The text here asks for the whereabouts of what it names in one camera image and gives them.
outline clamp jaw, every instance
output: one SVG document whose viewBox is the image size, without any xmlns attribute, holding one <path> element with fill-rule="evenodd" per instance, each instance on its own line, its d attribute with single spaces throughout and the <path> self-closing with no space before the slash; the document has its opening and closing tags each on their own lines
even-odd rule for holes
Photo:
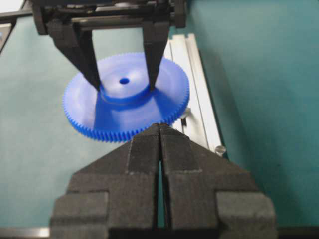
<svg viewBox="0 0 319 239">
<path fill-rule="evenodd" d="M 31 0 L 40 35 L 55 46 L 97 91 L 100 76 L 92 30 L 142 27 L 150 89 L 154 89 L 169 27 L 185 27 L 185 0 Z"/>
<path fill-rule="evenodd" d="M 157 228 L 159 162 L 166 227 Z M 271 200 L 250 173 L 153 124 L 76 172 L 55 202 L 52 239 L 275 239 Z"/>
</svg>

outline gear teeth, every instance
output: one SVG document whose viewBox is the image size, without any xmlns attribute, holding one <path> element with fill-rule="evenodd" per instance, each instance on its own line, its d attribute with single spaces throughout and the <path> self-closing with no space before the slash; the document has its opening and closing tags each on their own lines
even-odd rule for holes
<svg viewBox="0 0 319 239">
<path fill-rule="evenodd" d="M 115 55 L 112 57 L 123 57 L 123 56 L 132 56 L 132 55 L 136 55 L 136 53 L 124 53 L 124 54 Z M 188 77 L 187 77 L 186 73 L 184 72 L 184 70 L 175 62 L 172 62 L 172 63 L 174 63 L 178 68 L 180 68 L 182 70 L 182 73 L 184 74 L 183 77 L 188 82 Z M 148 128 L 146 126 L 144 128 L 139 128 L 139 129 L 135 129 L 135 130 L 127 131 L 127 132 L 106 132 L 106 131 L 90 129 L 88 127 L 85 127 L 85 126 L 77 123 L 72 118 L 70 113 L 68 112 L 68 110 L 66 108 L 66 104 L 65 104 L 65 93 L 68 91 L 68 88 L 70 87 L 71 82 L 67 85 L 65 92 L 64 92 L 64 95 L 63 95 L 63 99 L 62 99 L 63 111 L 64 111 L 69 123 L 72 125 L 72 127 L 76 131 L 81 133 L 82 135 L 84 135 L 88 138 L 91 138 L 93 140 L 103 141 L 103 142 L 126 142 L 126 141 L 131 140 L 136 134 L 139 134 Z M 159 121 L 159 123 L 167 123 L 169 125 L 172 125 L 185 112 L 186 107 L 188 105 L 188 101 L 189 101 L 189 83 L 187 84 L 186 94 L 185 94 L 185 97 L 184 97 L 184 100 L 182 101 L 182 103 L 169 116 L 165 117 L 164 119 L 161 119 Z"/>
</svg>

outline center hole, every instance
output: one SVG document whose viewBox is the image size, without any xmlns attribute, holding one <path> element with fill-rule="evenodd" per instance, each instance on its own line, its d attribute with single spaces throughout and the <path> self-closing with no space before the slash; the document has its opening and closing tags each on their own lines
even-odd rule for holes
<svg viewBox="0 0 319 239">
<path fill-rule="evenodd" d="M 128 78 L 122 78 L 122 79 L 120 79 L 120 83 L 121 83 L 122 85 L 125 85 L 125 84 L 127 84 L 128 82 L 130 82 L 130 80 L 129 80 Z"/>
</svg>

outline teal surface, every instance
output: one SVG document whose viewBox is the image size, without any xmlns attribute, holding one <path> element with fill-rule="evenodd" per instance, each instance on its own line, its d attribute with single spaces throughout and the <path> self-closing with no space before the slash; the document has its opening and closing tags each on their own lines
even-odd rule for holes
<svg viewBox="0 0 319 239">
<path fill-rule="evenodd" d="M 231 161 L 273 199 L 280 227 L 318 226 L 319 2 L 193 0 L 194 32 Z M 97 58 L 142 50 L 140 29 L 94 32 Z M 61 108 L 77 70 L 20 19 L 0 57 L 0 227 L 46 226 L 71 174 L 117 147 Z"/>
<path fill-rule="evenodd" d="M 319 2 L 190 3 L 229 159 L 273 199 L 279 226 L 318 226 Z"/>
</svg>

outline blue gear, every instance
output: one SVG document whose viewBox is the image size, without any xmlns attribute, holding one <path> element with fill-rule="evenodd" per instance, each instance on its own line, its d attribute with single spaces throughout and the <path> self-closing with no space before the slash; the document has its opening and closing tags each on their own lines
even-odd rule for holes
<svg viewBox="0 0 319 239">
<path fill-rule="evenodd" d="M 63 96 L 69 122 L 89 138 L 128 141 L 152 123 L 172 124 L 186 109 L 188 78 L 170 60 L 163 58 L 153 91 L 149 91 L 143 53 L 105 58 L 98 61 L 98 69 L 102 82 L 99 92 L 78 73 Z"/>
</svg>

